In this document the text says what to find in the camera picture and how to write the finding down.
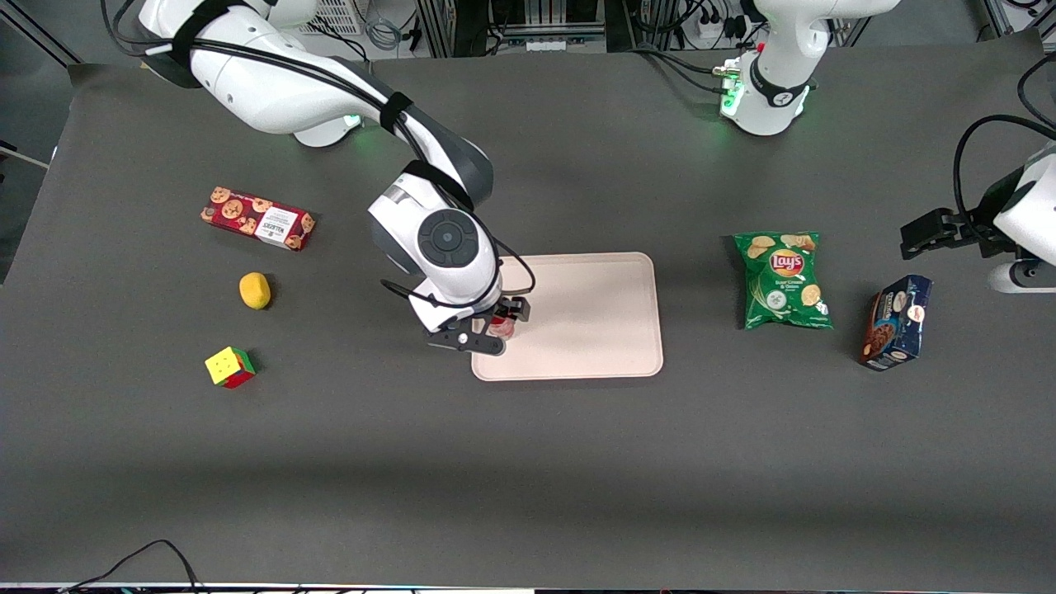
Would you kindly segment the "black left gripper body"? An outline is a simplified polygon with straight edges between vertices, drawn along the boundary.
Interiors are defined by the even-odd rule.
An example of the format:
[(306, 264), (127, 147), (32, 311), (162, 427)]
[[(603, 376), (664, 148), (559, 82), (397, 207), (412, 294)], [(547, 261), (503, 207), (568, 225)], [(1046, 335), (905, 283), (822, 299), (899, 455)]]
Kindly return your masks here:
[(995, 181), (976, 206), (962, 211), (963, 226), (967, 229), (962, 233), (963, 237), (970, 236), (984, 257), (995, 257), (999, 253), (1015, 253), (1016, 257), (1022, 257), (1025, 253), (1006, 233), (1000, 233), (995, 223), (996, 215), (1007, 206), (1017, 191), (1019, 180), (1020, 174), (1007, 174)]

